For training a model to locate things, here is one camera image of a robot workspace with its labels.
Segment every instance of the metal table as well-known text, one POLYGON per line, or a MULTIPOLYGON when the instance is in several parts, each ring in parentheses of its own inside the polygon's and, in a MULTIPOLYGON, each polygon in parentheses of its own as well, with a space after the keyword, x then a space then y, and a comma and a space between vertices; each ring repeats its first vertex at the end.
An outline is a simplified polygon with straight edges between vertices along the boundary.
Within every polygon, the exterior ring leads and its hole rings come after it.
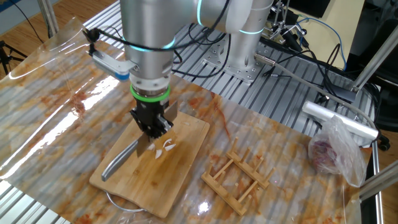
MULTIPOLYGON (((110 5, 97 16, 84 23, 87 28, 108 26, 115 27, 122 35, 121 15, 119 1, 110 5)), ((196 37, 200 35, 202 27, 199 25, 192 29, 192 35, 196 37)), ((108 29, 108 32, 116 35, 116 31, 108 29)), ((214 32, 210 35, 210 39, 215 39, 221 34, 214 32)), ((109 38, 102 37, 103 41, 123 49, 123 44, 115 42, 109 38)), ((180 42, 189 41, 188 26, 183 27, 176 35, 176 44, 180 42)), ((213 67, 202 62, 203 56, 214 46, 191 45, 186 49, 179 50, 179 53, 184 59, 184 63, 176 65, 175 68, 184 71, 195 73, 199 75, 207 75, 213 67)), ((274 60, 286 58, 289 54, 283 53, 271 47, 259 44, 258 51, 262 54, 271 57, 274 60)), ((296 75, 321 84, 323 77, 321 76, 317 66, 313 62, 301 58, 293 58, 283 63, 290 71, 296 75)), ((242 106, 256 111, 264 116, 267 116, 275 121, 278 121, 292 129, 300 131, 309 136, 314 136, 320 128, 307 115, 301 112, 301 108, 306 100, 316 101, 318 93, 309 89, 289 77, 272 77, 263 76, 269 69, 268 66, 263 66, 259 71, 258 76, 252 83, 245 83, 231 75, 222 73, 221 75, 211 78, 192 78, 176 74, 184 79, 193 82, 197 85, 206 88, 214 93, 217 93, 224 98, 232 100, 242 106)), ((276 69, 275 74, 281 74, 281 71, 276 69)), ((348 86, 352 83, 351 80, 344 78, 335 73, 329 73, 332 82, 339 86, 348 86)), ((322 104, 324 107, 343 114, 349 118, 355 119, 359 122, 365 122, 364 119, 357 117, 354 113, 342 108, 339 104, 332 101, 327 101, 322 104)), ((371 96, 366 90, 361 90, 354 105, 363 110, 370 117, 374 117, 374 105, 371 96)), ((358 144, 365 144, 360 138, 356 139, 358 144)), ((379 162, 377 156, 377 144, 373 145, 373 161, 372 174, 379 172, 379 162)), ((382 223, 382 207, 381 194, 376 195, 376 218, 377 223, 382 223)), ((6 181, 0 180, 0 223, 69 223, 53 211, 36 202, 34 199, 25 195, 20 190, 8 184, 6 181)))

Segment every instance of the knife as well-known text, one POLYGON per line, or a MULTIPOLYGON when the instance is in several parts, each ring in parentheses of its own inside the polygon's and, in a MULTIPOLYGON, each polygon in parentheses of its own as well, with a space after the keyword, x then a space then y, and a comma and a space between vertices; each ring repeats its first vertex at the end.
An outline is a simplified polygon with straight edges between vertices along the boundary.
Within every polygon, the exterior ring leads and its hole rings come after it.
MULTIPOLYGON (((164 118, 168 121, 174 121, 177 117, 177 111, 177 102, 174 102, 165 110, 164 118)), ((106 182, 129 159, 135 150, 137 150, 137 157, 141 156, 152 142, 153 140, 151 140, 146 133, 143 133, 109 163, 101 174, 102 181, 106 182)))

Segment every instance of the bamboo cutting board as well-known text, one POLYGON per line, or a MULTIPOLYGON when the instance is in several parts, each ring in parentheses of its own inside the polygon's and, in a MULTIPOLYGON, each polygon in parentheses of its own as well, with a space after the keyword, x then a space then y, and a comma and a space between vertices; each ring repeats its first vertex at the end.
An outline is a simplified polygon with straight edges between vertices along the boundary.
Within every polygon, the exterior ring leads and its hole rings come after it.
POLYGON ((112 177, 103 182, 101 174, 106 166, 142 133, 136 122, 132 121, 94 171, 90 184, 165 218, 209 127, 202 120, 178 112, 173 128, 154 143, 154 151, 146 151, 140 158, 134 152, 112 177), (163 143, 170 138, 171 144, 176 146, 167 152, 163 149, 163 143), (155 159, 157 149, 162 150, 162 155, 155 159))

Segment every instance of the plastic sheet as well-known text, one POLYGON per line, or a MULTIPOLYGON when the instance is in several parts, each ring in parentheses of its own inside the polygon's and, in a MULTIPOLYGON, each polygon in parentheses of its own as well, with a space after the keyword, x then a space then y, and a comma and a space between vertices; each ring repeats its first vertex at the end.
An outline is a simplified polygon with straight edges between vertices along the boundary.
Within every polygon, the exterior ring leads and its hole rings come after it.
MULTIPOLYGON (((98 70, 76 19, 44 43, 0 82, 0 178, 67 220, 82 223, 361 223, 358 189, 335 175, 318 175, 307 156, 310 138, 269 118, 172 77, 171 103, 210 123, 210 130, 169 215, 124 213, 88 183, 90 175, 132 121, 129 84, 98 70), (248 163, 264 162, 260 174, 276 172, 266 190, 240 217, 200 178, 213 161, 214 175, 227 163, 235 136, 248 163)), ((113 57, 123 53, 100 43, 113 57)), ((366 151, 368 161, 371 151, 366 151)), ((236 166, 223 186, 252 183, 236 166)), ((137 208, 119 197, 115 202, 137 208)))

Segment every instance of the green ring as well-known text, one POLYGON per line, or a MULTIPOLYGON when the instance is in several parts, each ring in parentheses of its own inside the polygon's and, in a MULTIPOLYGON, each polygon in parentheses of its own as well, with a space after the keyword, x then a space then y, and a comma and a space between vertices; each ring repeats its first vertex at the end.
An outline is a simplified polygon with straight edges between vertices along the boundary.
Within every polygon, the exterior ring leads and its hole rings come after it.
POLYGON ((143 97, 143 96, 138 95, 138 93, 132 88, 132 85, 130 85, 130 91, 131 91, 132 96, 139 101, 143 101, 143 102, 147 102, 147 103, 156 103, 156 102, 162 101, 162 100, 166 99, 167 97, 169 97, 170 86, 167 88, 166 92, 163 95, 153 97, 153 98, 143 97))

